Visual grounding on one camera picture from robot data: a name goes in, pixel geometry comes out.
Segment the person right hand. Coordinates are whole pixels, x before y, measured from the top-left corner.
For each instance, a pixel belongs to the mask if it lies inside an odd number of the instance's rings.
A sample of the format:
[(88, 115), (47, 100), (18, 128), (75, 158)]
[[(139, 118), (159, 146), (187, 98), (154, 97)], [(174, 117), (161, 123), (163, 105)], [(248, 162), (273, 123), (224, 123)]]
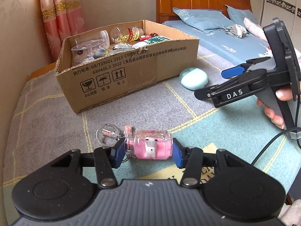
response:
[(297, 93), (292, 85), (266, 86), (255, 93), (257, 105), (264, 107), (265, 115), (282, 130), (300, 127), (300, 84)]

